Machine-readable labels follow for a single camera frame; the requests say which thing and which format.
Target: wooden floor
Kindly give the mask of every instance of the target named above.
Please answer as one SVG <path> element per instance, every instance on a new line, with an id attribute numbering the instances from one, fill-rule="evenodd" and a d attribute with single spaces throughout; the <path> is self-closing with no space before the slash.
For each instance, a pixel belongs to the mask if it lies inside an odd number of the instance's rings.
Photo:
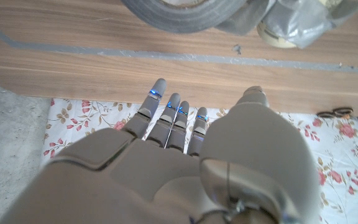
<path id="1" fill-rule="evenodd" d="M 118 0 L 0 0 L 0 31 L 20 42 L 358 67 L 358 15 L 303 50 L 270 47 L 255 30 L 246 37 L 216 29 L 169 34 Z M 236 44 L 241 55 L 232 51 Z M 166 94 L 179 92 L 191 106 L 230 108 L 247 87 L 261 85 L 278 111 L 352 106 L 358 114 L 357 72 L 45 52 L 0 39 L 0 86 L 19 94 L 139 103 L 160 77 Z"/>

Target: pink flower pattern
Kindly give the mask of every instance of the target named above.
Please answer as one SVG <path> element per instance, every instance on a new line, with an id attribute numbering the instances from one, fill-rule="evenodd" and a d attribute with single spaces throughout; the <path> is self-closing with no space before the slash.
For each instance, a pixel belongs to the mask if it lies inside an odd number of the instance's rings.
<path id="1" fill-rule="evenodd" d="M 49 112 L 46 131 L 48 138 L 44 143 L 41 166 L 71 142 L 99 129 L 121 129 L 139 106 L 130 103 L 54 99 Z M 144 138 L 150 133 L 164 108 L 160 106 L 157 109 Z M 209 122 L 227 112 L 224 109 L 208 109 Z M 195 114 L 196 108 L 191 108 L 186 144 Z M 316 159 L 316 173 L 322 193 L 321 213 L 318 217 L 320 223 L 358 223 L 358 121 L 323 119 L 305 114 L 280 115 L 299 130 Z"/>

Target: blue led light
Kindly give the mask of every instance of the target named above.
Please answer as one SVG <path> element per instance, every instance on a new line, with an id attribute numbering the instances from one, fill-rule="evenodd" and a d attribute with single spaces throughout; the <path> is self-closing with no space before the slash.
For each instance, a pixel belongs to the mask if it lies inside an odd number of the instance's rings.
<path id="1" fill-rule="evenodd" d="M 202 116 L 198 115 L 197 118 L 201 118 L 201 119 L 206 121 L 208 119 L 208 115 L 205 118 L 203 118 Z"/>

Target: robot fingertip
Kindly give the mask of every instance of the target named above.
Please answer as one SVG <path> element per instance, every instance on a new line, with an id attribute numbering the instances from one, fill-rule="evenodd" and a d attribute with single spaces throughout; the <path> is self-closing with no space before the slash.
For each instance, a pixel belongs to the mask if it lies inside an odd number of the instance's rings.
<path id="1" fill-rule="evenodd" d="M 179 107 L 179 103 L 180 103 L 180 95 L 179 95 L 179 93 L 174 93 L 169 98 L 167 106 L 177 109 Z"/>
<path id="2" fill-rule="evenodd" d="M 198 109 L 197 118 L 204 119 L 205 121 L 208 119 L 208 111 L 205 107 L 201 107 Z"/>
<path id="3" fill-rule="evenodd" d="M 167 88 L 167 81 L 163 78 L 159 78 L 155 83 L 150 92 L 162 96 Z"/>

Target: gray stripe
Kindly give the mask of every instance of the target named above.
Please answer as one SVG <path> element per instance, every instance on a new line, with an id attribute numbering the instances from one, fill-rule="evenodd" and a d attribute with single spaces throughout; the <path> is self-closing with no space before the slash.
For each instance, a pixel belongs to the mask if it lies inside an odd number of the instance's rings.
<path id="1" fill-rule="evenodd" d="M 226 63 L 233 65 L 258 65 L 280 68 L 297 68 L 307 70 L 324 70 L 333 72 L 358 72 L 358 67 L 341 66 L 332 63 L 311 63 L 297 62 L 286 60 L 267 60 L 262 58 L 244 58 L 244 57 L 223 57 L 215 55 L 198 55 L 198 54 L 174 54 L 149 51 L 134 50 L 118 50 L 104 49 L 95 47 L 75 47 L 57 44 L 41 44 L 21 42 L 10 39 L 7 35 L 0 31 L 0 39 L 11 47 L 18 49 L 43 50 L 48 52 L 62 52 L 75 54 L 92 54 L 92 55 L 108 55 L 119 57 L 138 57 L 138 58 L 154 58 L 162 60 L 178 60 L 186 62 L 210 62 L 210 63 Z"/>

